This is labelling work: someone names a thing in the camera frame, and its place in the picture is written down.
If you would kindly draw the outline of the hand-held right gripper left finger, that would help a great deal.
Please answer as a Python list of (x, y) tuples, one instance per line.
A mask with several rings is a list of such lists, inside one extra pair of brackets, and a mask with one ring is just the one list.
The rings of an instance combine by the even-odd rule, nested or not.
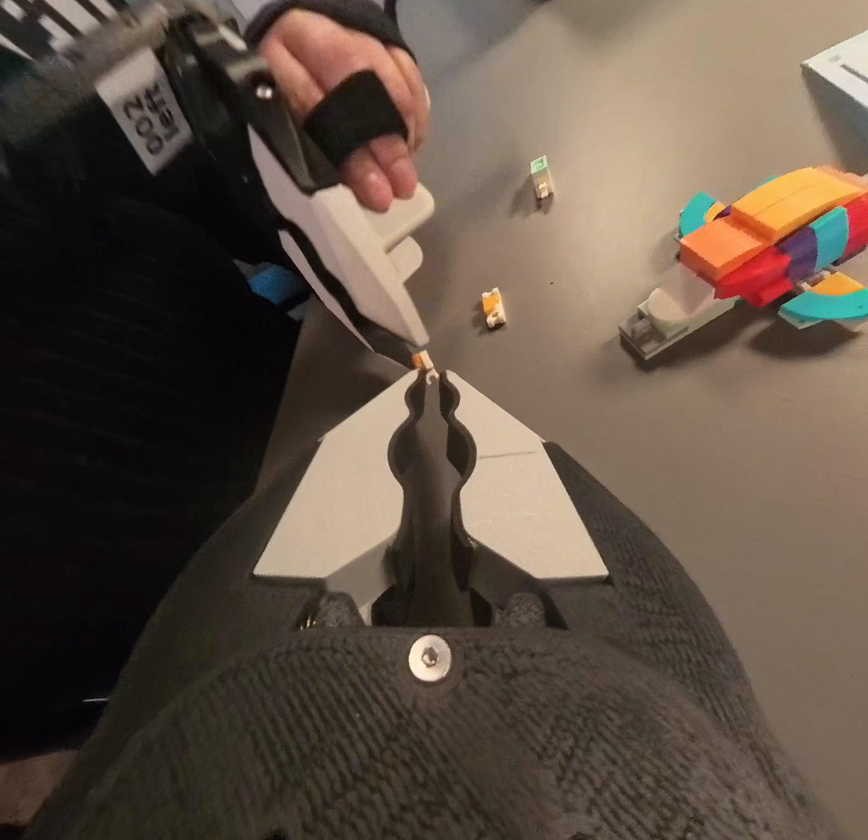
[(327, 432), (254, 568), (254, 576), (312, 582), (350, 595), (365, 622), (395, 583), (387, 556), (404, 491), (392, 438), (410, 418), (411, 371)]

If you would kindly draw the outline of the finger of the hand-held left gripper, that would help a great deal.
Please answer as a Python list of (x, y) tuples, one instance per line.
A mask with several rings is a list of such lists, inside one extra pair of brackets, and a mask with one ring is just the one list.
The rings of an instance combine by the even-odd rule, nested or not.
[(431, 218), (435, 206), (423, 184), (417, 184), (410, 198), (393, 201), (384, 213), (363, 208), (341, 184), (311, 198), (325, 267), (342, 282), (367, 319), (413, 350), (423, 350), (429, 341), (407, 286), (424, 259), (413, 235)]
[(288, 257), (287, 265), (298, 271), (312, 292), (369, 350), (404, 368), (413, 368), (413, 348), (402, 339), (367, 319), (353, 303), (342, 282), (326, 268), (306, 232), (296, 223), (279, 223), (278, 236)]

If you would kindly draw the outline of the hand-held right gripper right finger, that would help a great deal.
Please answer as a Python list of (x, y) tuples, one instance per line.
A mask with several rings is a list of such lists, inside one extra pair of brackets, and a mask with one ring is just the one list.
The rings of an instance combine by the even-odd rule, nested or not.
[(491, 607), (515, 594), (604, 582), (609, 570), (545, 441), (451, 371), (439, 378), (458, 477), (450, 552), (458, 586)]

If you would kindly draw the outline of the person's left forearm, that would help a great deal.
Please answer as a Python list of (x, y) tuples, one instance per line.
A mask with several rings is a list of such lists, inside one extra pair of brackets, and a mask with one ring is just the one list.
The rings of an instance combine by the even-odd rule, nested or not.
[(321, 15), (347, 29), (367, 34), (383, 45), (405, 51), (416, 60), (396, 21), (374, 0), (270, 0), (246, 24), (243, 32), (246, 44), (259, 45), (284, 14), (296, 9)]

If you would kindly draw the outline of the colourful lego model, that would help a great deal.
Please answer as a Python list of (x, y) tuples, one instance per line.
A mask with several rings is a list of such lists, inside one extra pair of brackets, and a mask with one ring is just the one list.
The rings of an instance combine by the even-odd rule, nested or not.
[(622, 345), (643, 361), (744, 303), (777, 304), (787, 325), (866, 325), (866, 285), (842, 266), (866, 250), (865, 174), (830, 165), (771, 177), (724, 205), (694, 195), (679, 213), (675, 263), (632, 316)]

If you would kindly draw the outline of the person's left hand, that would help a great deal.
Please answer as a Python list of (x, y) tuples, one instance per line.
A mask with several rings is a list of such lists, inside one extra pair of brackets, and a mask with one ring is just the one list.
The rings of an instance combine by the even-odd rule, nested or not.
[(259, 49), (300, 120), (348, 77), (363, 71), (377, 75), (408, 137), (386, 135), (354, 150), (340, 165), (341, 179), (375, 212), (412, 197), (418, 183), (414, 156), (428, 134), (431, 100), (418, 64), (404, 49), (302, 9), (284, 13)]

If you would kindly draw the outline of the open instruction booklet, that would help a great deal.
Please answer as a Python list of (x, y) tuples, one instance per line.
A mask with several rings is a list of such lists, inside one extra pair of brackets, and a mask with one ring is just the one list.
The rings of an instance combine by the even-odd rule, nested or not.
[(867, 172), (867, 32), (803, 61), (802, 79), (819, 121), (847, 170)]

